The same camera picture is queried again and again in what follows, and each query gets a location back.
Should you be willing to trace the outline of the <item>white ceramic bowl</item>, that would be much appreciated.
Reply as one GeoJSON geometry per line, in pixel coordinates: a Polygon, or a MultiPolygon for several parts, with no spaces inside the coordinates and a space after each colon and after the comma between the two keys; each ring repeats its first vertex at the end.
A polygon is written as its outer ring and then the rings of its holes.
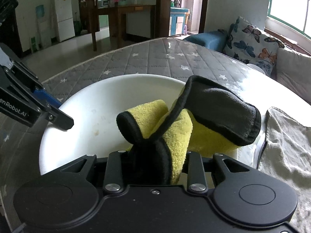
{"type": "Polygon", "coordinates": [[[43,135],[39,151],[41,173],[86,154],[103,157],[116,150],[130,150],[131,144],[116,123],[119,113],[159,99],[171,107],[185,84],[158,75],[122,75],[78,91],[60,108],[73,118],[73,127],[63,131],[49,124],[43,135]]]}

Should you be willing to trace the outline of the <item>yellow black microfibre cloth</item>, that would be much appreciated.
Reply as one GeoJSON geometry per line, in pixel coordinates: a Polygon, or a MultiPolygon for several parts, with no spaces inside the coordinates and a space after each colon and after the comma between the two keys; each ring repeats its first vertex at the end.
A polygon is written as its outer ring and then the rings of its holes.
{"type": "Polygon", "coordinates": [[[250,145],[260,132],[261,115],[224,86],[191,76],[171,107],[161,99],[141,104],[119,113],[116,123],[131,144],[128,183],[174,185],[187,152],[211,157],[250,145]]]}

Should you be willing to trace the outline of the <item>grey towel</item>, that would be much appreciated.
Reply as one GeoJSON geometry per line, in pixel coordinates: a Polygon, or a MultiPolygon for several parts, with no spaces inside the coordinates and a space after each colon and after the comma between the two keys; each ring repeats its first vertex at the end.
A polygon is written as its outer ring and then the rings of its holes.
{"type": "Polygon", "coordinates": [[[266,147],[258,169],[295,190],[298,205],[291,223],[299,232],[310,232],[310,127],[278,108],[266,116],[266,147]]]}

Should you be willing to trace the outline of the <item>white refrigerator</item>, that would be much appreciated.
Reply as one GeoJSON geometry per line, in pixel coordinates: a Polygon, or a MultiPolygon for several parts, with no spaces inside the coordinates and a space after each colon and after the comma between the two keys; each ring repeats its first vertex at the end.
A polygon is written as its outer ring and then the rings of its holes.
{"type": "Polygon", "coordinates": [[[71,0],[54,0],[57,38],[59,42],[75,36],[71,0]]]}

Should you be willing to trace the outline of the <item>dark wooden table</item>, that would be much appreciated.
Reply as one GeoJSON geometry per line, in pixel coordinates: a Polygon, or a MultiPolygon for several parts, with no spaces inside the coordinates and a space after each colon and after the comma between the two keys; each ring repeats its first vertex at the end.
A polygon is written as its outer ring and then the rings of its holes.
{"type": "Polygon", "coordinates": [[[92,37],[92,47],[93,50],[97,51],[96,44],[96,32],[99,31],[99,22],[96,23],[96,20],[99,20],[100,15],[112,15],[116,19],[116,42],[117,48],[121,47],[122,36],[127,34],[126,27],[127,23],[124,20],[124,15],[133,14],[138,12],[149,11],[150,13],[150,39],[154,39],[155,34],[155,19],[156,19],[156,6],[155,5],[116,5],[116,6],[106,6],[100,7],[97,6],[89,9],[89,26],[90,33],[92,37]]]}

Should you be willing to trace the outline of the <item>plain beige cushion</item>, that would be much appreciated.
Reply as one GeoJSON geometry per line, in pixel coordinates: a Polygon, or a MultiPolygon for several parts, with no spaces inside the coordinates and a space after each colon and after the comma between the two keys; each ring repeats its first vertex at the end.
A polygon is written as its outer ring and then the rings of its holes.
{"type": "Polygon", "coordinates": [[[280,48],[276,80],[310,104],[310,56],[280,48]]]}

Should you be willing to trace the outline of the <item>grey quilted star table mat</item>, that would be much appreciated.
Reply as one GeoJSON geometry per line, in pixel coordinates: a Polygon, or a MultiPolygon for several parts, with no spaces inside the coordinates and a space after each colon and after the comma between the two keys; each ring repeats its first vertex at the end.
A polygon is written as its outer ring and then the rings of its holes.
{"type": "MultiPolygon", "coordinates": [[[[49,76],[45,89],[64,102],[95,82],[126,74],[155,74],[186,81],[191,75],[241,88],[250,68],[219,52],[174,38],[110,51],[49,76]]],[[[9,229],[20,224],[13,206],[18,187],[39,176],[39,144],[47,121],[27,127],[1,115],[1,205],[9,229]]]]}

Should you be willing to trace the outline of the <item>butterfly print cushion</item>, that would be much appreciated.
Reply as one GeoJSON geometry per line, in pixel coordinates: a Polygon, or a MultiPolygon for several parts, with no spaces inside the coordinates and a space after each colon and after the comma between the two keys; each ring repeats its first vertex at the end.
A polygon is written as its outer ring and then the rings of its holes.
{"type": "Polygon", "coordinates": [[[261,68],[271,76],[277,63],[277,54],[284,43],[273,37],[242,17],[230,25],[224,54],[245,64],[261,68]]]}

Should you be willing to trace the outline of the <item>blue sofa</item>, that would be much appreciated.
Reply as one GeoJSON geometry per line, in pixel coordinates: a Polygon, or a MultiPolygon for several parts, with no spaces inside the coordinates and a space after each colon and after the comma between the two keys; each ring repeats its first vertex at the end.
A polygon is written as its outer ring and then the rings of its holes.
{"type": "Polygon", "coordinates": [[[184,38],[184,41],[194,43],[210,50],[222,52],[226,44],[227,35],[219,31],[199,33],[184,38]]]}

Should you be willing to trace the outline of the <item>blue white small cabinet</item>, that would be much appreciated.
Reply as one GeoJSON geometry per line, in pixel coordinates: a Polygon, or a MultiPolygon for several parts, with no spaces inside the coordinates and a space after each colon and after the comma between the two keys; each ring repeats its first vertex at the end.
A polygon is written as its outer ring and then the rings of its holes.
{"type": "Polygon", "coordinates": [[[170,8],[169,36],[186,35],[186,19],[189,9],[180,7],[170,8]]]}

